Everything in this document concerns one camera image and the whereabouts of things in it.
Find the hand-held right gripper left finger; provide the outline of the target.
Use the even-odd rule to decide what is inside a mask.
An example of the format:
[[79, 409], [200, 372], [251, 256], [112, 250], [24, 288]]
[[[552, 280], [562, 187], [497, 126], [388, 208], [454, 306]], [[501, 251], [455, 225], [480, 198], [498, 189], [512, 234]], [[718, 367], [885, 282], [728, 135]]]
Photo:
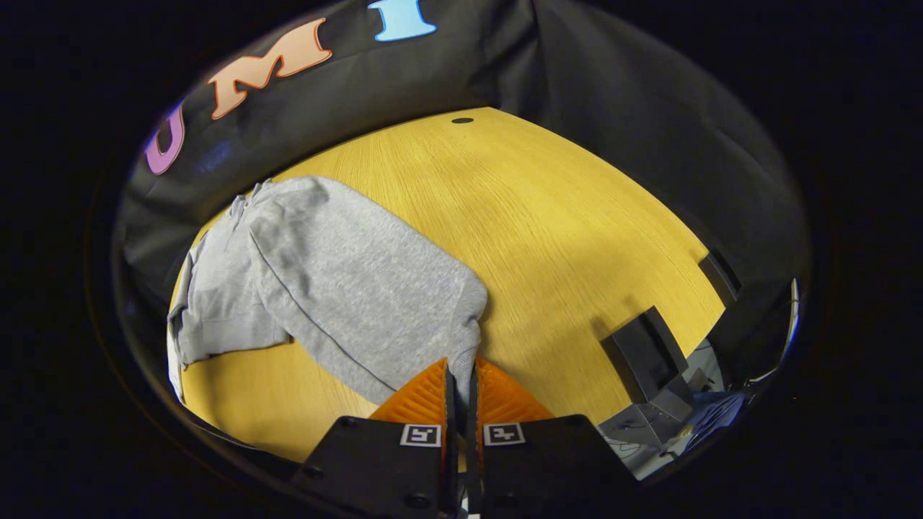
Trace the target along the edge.
[[291, 483], [343, 518], [454, 518], [457, 421], [447, 361], [369, 417], [335, 420]]

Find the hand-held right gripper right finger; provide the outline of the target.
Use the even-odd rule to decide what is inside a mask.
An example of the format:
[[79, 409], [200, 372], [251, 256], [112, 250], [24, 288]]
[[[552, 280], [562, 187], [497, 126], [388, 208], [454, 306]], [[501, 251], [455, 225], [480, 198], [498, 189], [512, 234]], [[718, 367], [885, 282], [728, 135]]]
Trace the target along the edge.
[[635, 476], [583, 414], [556, 416], [478, 358], [465, 422], [472, 518], [609, 518]]

